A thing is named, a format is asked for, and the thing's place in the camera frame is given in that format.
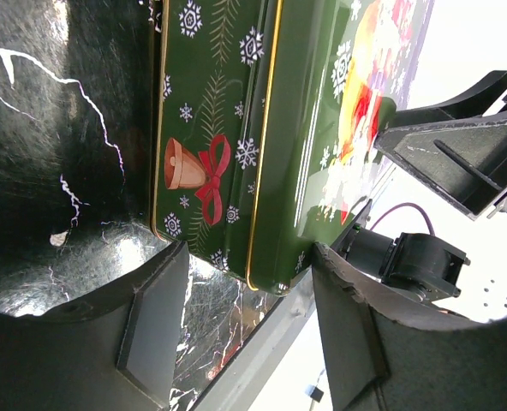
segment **white floor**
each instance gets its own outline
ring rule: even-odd
[[[436,0],[410,106],[444,101],[494,69],[507,69],[507,0]],[[498,108],[496,104],[490,113]],[[436,234],[465,251],[472,261],[470,267],[463,268],[457,284],[461,296],[440,305],[479,322],[507,316],[507,216],[481,217],[472,222],[398,170],[375,205],[372,221],[405,201],[425,208]],[[403,231],[426,232],[426,227],[417,211],[402,209],[391,214],[376,231],[396,237]],[[315,313],[250,411],[330,410],[324,368]],[[306,392],[318,380],[325,395],[321,404],[312,407]]]

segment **black marble surface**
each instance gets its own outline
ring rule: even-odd
[[[147,227],[160,2],[0,0],[0,312],[41,315],[166,244]],[[276,297],[192,259],[171,409]]]

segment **black cylindrical joint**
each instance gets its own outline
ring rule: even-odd
[[[386,265],[394,247],[394,241],[368,229],[360,229],[347,247],[345,259],[357,270],[370,276],[381,277],[381,267]]]

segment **gold trim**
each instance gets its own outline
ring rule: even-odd
[[[156,160],[154,167],[154,195],[152,199],[152,218],[151,218],[151,231],[154,233],[156,237],[160,240],[164,238],[158,233],[157,230],[157,199],[158,199],[158,179],[160,174],[160,145],[162,143],[162,114],[163,114],[163,106],[164,101],[162,100],[162,96],[164,93],[164,79],[166,77],[166,51],[168,50],[168,25],[170,22],[170,0],[164,0],[163,2],[163,12],[162,12],[162,28],[163,32],[161,33],[161,43],[162,43],[162,51],[161,51],[161,63],[160,63],[160,91],[158,95],[159,104],[158,104],[158,123],[157,123],[157,151],[156,151]]]
[[[257,179],[255,187],[255,197],[253,198],[252,222],[250,225],[250,238],[248,241],[248,257],[246,260],[246,283],[252,291],[257,291],[250,281],[250,267],[252,264],[252,255],[254,253],[255,223],[257,220],[257,206],[259,202],[259,186],[261,185],[261,171],[263,169],[263,155],[265,153],[265,137],[267,133],[267,124],[269,122],[269,108],[271,107],[272,78],[274,76],[274,66],[277,60],[278,35],[280,33],[280,20],[282,18],[283,0],[278,0],[277,15],[275,19],[274,34],[272,37],[271,65],[269,67],[269,80],[267,82],[267,94],[265,96],[265,113],[263,117],[263,130],[261,132],[261,142],[259,143],[259,167],[257,169]]]

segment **cable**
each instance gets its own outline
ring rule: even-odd
[[[428,214],[426,214],[426,211],[423,210],[420,205],[416,205],[415,203],[402,203],[402,204],[399,204],[399,205],[395,205],[388,212],[386,212],[385,214],[383,214],[379,218],[379,220],[377,220],[375,222],[375,224],[372,226],[372,228],[370,230],[375,229],[375,227],[377,227],[378,224],[381,223],[381,221],[383,221],[383,219],[385,217],[387,217],[389,214],[391,214],[392,212],[398,210],[399,208],[403,208],[403,207],[415,208],[418,212],[420,212],[421,215],[423,216],[423,218],[425,219],[426,227],[428,228],[429,234],[430,235],[435,235],[434,234],[434,227],[432,226],[431,219],[429,218]]]

